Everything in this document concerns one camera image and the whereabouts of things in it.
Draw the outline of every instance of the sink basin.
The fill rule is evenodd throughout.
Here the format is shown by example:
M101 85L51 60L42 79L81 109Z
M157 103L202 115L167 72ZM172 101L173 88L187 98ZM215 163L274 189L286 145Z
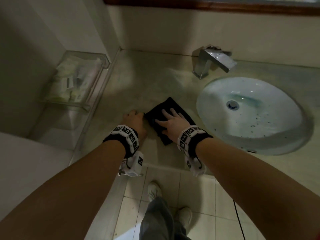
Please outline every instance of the sink basin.
M247 77L210 82L198 96L206 128L239 149L281 155L302 147L313 123L302 107L279 88Z

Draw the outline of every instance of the white sneaker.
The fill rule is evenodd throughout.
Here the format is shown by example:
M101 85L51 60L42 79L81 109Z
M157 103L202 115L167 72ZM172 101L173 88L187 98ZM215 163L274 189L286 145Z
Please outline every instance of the white sneaker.
M157 197L161 197L162 193L161 193L161 189L159 187L159 185L157 185L157 183L155 182L150 182L148 184L148 198L149 198L149 202L153 201L155 198Z
M182 226L186 229L186 235L190 231L190 223L192 219L192 211L189 207L184 207L177 211L175 217L175 220L179 221Z

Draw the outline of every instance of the cleaning cloth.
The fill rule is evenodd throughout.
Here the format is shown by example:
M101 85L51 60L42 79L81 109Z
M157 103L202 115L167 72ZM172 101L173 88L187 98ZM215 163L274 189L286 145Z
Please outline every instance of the cleaning cloth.
M190 123L190 125L196 125L195 122L191 119L191 117L172 99L172 97L168 97L166 101L164 101L161 104L158 104L144 115L149 124L157 132L158 137L160 137L162 143L165 146L172 143L172 140L170 140L169 137L161 133L163 130L166 130L166 128L158 125L155 122L155 120L167 121L167 118L162 114L162 110L165 109L170 115L172 115L170 108L173 108L177 113L181 113Z

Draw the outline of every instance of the bathroom counter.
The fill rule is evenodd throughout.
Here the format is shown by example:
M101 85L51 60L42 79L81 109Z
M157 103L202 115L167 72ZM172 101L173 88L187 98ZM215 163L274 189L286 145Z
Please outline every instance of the bathroom counter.
M196 101L206 84L222 76L251 77L281 88L314 119L313 136L302 148L285 155L254 156L320 195L320 69L238 61L236 69L228 74L217 68L199 80L192 73L196 61L197 57L191 56L121 51L86 133L82 151L89 152L101 144L121 122L124 113L132 109L146 113L168 97L172 97L199 127L205 129L198 117ZM147 121L145 127L148 137L140 148L144 165L188 170L184 155L177 146L174 143L164 146Z

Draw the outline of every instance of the chrome faucet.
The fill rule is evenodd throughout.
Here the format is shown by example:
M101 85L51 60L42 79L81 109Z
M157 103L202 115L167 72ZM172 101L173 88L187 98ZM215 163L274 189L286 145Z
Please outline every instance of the chrome faucet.
M222 51L219 47L207 46L200 50L198 62L193 71L197 78L202 79L208 75L211 63L215 63L225 72L229 72L237 62L235 62L230 56L229 51Z

